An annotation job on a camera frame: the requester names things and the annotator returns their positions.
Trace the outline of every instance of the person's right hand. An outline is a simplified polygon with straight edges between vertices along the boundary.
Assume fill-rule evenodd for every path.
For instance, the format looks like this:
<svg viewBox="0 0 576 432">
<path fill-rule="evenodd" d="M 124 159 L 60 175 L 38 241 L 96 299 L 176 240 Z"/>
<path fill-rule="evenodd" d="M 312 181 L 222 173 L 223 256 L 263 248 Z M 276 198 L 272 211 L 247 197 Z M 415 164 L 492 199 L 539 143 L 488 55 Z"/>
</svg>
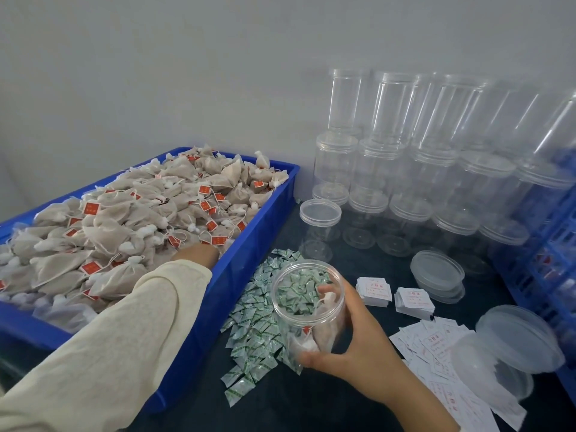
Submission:
<svg viewBox="0 0 576 432">
<path fill-rule="evenodd" d="M 327 292 L 319 287 L 319 293 Z M 339 377 L 366 397 L 388 404 L 412 374 L 404 365 L 378 321 L 366 309 L 358 292 L 344 280 L 346 311 L 354 334 L 346 353 L 303 352 L 299 362 Z"/>
</svg>

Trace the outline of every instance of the red label tag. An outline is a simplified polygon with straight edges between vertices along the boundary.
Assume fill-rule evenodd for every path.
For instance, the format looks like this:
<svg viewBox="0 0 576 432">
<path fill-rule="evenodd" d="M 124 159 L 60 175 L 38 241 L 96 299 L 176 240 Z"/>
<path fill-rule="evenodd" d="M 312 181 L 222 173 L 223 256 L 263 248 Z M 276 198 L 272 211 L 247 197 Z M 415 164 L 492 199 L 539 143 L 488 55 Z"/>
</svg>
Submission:
<svg viewBox="0 0 576 432">
<path fill-rule="evenodd" d="M 213 236 L 212 245 L 224 245 L 227 239 L 227 236 Z"/>
<path fill-rule="evenodd" d="M 98 209 L 100 209 L 100 203 L 86 203 L 83 213 L 86 215 L 96 215 Z"/>
<path fill-rule="evenodd" d="M 173 246 L 175 249 L 177 249 L 178 247 L 180 247 L 180 244 L 182 243 L 181 240 L 179 240 L 178 238 L 176 238 L 173 235 L 170 235 L 168 237 L 168 242 L 170 243 L 171 246 Z"/>
<path fill-rule="evenodd" d="M 102 269 L 102 266 L 98 262 L 92 261 L 88 264 L 83 265 L 82 267 L 80 267 L 80 269 L 90 276 L 90 274 L 94 274 L 100 271 Z"/>
<path fill-rule="evenodd" d="M 82 218 L 76 218 L 76 217 L 72 217 L 68 220 L 68 227 L 70 227 L 71 225 L 73 225 L 74 223 L 77 223 L 78 221 L 82 221 Z"/>
<path fill-rule="evenodd" d="M 86 290 L 83 292 L 84 296 L 88 297 L 89 299 L 92 300 L 97 300 L 99 299 L 99 297 L 97 295 L 90 295 L 90 290 Z"/>
<path fill-rule="evenodd" d="M 208 229 L 208 232 L 212 232 L 214 229 L 216 229 L 216 227 L 218 227 L 218 225 L 214 220 L 210 220 L 208 221 L 208 223 L 206 223 L 206 228 Z"/>
</svg>

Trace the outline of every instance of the dark table surface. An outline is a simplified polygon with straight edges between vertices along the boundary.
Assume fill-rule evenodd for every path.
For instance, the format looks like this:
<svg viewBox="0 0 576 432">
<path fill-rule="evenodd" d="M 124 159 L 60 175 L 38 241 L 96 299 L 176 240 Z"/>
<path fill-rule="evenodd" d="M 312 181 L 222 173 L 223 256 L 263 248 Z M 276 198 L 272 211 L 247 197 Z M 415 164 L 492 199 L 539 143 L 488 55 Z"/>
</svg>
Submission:
<svg viewBox="0 0 576 432">
<path fill-rule="evenodd" d="M 346 213 L 340 222 L 346 226 Z M 292 249 L 299 247 L 303 233 L 298 207 L 294 209 L 273 246 Z M 334 257 L 330 261 L 352 284 L 360 276 L 384 277 L 392 293 L 402 286 L 416 288 L 410 272 L 410 258 L 396 258 L 385 254 L 377 245 L 368 250 L 348 246 L 342 238 L 331 243 Z M 456 305 L 436 305 L 435 315 L 455 319 L 459 324 L 474 328 L 477 320 L 496 305 L 514 304 L 499 276 L 483 281 L 464 279 L 466 296 Z M 369 307 L 389 335 L 399 327 L 417 320 L 395 311 L 393 304 L 387 308 Z M 344 431 L 368 430 L 374 425 L 389 431 L 402 430 L 392 413 L 378 403 L 366 399 L 345 382 L 314 370 L 305 369 L 300 376 L 280 363 L 270 371 L 246 396 L 230 408 L 224 395 L 225 386 L 220 378 L 234 362 L 230 349 L 225 345 L 229 331 L 220 334 L 205 358 L 195 385 L 182 399 L 167 411 L 156 415 L 140 414 L 128 428 L 130 431 Z M 336 346 L 345 351 L 351 339 L 347 330 Z M 10 351 L 0 351 L 0 366 L 29 369 L 43 358 L 32 348 L 16 346 Z M 528 410 L 522 432 L 543 430 L 573 430 L 576 408 L 568 398 L 555 374 L 534 376 L 532 395 L 521 402 Z M 502 432 L 512 431 L 496 416 Z"/>
</svg>

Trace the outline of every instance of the pile of tea bags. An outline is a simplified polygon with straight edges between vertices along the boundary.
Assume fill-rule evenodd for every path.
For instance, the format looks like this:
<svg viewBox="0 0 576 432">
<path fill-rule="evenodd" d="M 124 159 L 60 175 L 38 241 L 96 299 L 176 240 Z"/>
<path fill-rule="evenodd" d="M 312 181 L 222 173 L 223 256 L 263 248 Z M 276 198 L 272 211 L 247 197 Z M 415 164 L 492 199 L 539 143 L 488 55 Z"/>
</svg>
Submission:
<svg viewBox="0 0 576 432">
<path fill-rule="evenodd" d="M 289 360 L 280 329 L 274 317 L 270 298 L 273 275 L 294 261 L 304 259 L 299 252 L 272 250 L 278 257 L 269 257 L 256 268 L 254 276 L 246 285 L 230 317 L 220 332 L 232 328 L 226 348 L 236 365 L 222 377 L 227 390 L 224 392 L 230 406 L 234 406 L 271 369 L 277 360 L 288 365 L 298 374 Z"/>
<path fill-rule="evenodd" d="M 0 301 L 76 333 L 178 248 L 204 242 L 223 254 L 288 180 L 256 155 L 194 147 L 49 205 L 0 245 Z"/>
</svg>

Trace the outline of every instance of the stack of paper labels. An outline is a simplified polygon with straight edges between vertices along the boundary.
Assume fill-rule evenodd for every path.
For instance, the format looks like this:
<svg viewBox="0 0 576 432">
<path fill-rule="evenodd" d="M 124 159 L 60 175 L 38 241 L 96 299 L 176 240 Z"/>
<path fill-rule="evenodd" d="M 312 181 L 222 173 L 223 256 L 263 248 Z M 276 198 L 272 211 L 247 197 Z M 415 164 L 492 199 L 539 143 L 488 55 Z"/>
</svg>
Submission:
<svg viewBox="0 0 576 432">
<path fill-rule="evenodd" d="M 436 395 L 463 430 L 497 432 L 490 407 L 462 383 L 450 359 L 452 346 L 471 332 L 453 319 L 435 317 L 434 321 L 420 320 L 400 328 L 390 341 L 404 356 L 408 368 Z M 522 406 L 517 408 L 506 414 L 496 412 L 516 431 L 526 415 Z"/>
<path fill-rule="evenodd" d="M 434 304 L 428 293 L 420 288 L 398 288 L 394 295 L 396 312 L 429 320 L 434 313 Z"/>
<path fill-rule="evenodd" d="M 383 277 L 359 277 L 356 290 L 366 306 L 385 308 L 392 301 L 390 285 Z"/>
</svg>

